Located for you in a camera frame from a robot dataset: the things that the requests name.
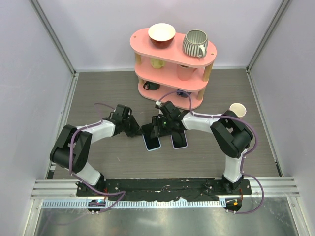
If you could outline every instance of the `red bowl exterior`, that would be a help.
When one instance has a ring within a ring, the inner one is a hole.
[[[174,37],[172,37],[171,39],[167,41],[156,41],[152,38],[150,38],[150,40],[153,43],[153,45],[156,46],[157,48],[167,48],[173,42]]]

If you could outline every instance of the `paper cup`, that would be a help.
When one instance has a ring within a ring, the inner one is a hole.
[[[230,106],[230,111],[233,111],[239,118],[242,118],[246,114],[246,107],[241,103],[233,103]]]

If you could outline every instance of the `striped mug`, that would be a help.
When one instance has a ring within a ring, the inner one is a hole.
[[[183,51],[188,56],[204,58],[207,55],[208,36],[201,30],[189,31],[183,41]]]

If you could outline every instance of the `pink shelf tier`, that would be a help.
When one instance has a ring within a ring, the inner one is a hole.
[[[154,69],[150,64],[150,58],[142,57],[141,61],[140,65],[135,65],[134,70],[145,81],[151,81],[188,92],[202,90],[208,83],[208,81],[204,82],[201,80],[204,68],[198,68],[189,80],[182,81],[177,77],[176,67],[178,65],[176,64],[167,62],[161,69]]]
[[[190,67],[210,65],[217,56],[217,49],[210,41],[208,41],[207,55],[204,58],[195,58],[186,55],[182,49],[185,37],[185,34],[182,33],[176,33],[169,47],[159,49],[151,43],[148,29],[140,29],[130,38],[130,45],[137,54]]]
[[[164,96],[165,94],[172,92],[172,91],[176,91],[175,88],[170,88],[170,87],[166,87],[161,85],[160,88],[158,90],[152,91],[152,90],[145,90],[143,88],[142,84],[138,84],[138,90],[139,93],[150,100],[153,101],[158,101],[162,96]],[[190,97],[192,100],[192,109],[195,109],[197,107],[200,106],[202,100],[197,100],[197,92],[193,92]],[[188,110],[189,109],[189,98],[183,98],[181,96],[178,96],[176,93],[170,94],[168,95],[166,98],[164,98],[162,100],[162,102],[167,102],[167,101],[171,101],[176,107],[184,109],[184,110]]]

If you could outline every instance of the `gray floor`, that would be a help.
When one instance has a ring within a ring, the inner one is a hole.
[[[139,94],[137,83],[133,71],[80,73],[68,123],[79,126],[97,122],[95,102],[128,105],[140,126],[151,122],[151,116],[157,114],[155,103]],[[234,102],[246,106],[244,120],[252,124],[259,136],[256,151],[246,159],[245,172],[258,177],[279,176],[245,70],[213,70],[204,100],[195,111],[223,113]],[[110,112],[103,107],[101,110],[104,116]],[[186,134],[187,148],[174,150],[170,137],[163,137],[162,147],[151,152],[146,151],[142,137],[119,134],[94,143],[89,162],[106,178],[220,177],[225,157],[215,138],[200,131]],[[57,167],[54,178],[69,178],[69,175]]]

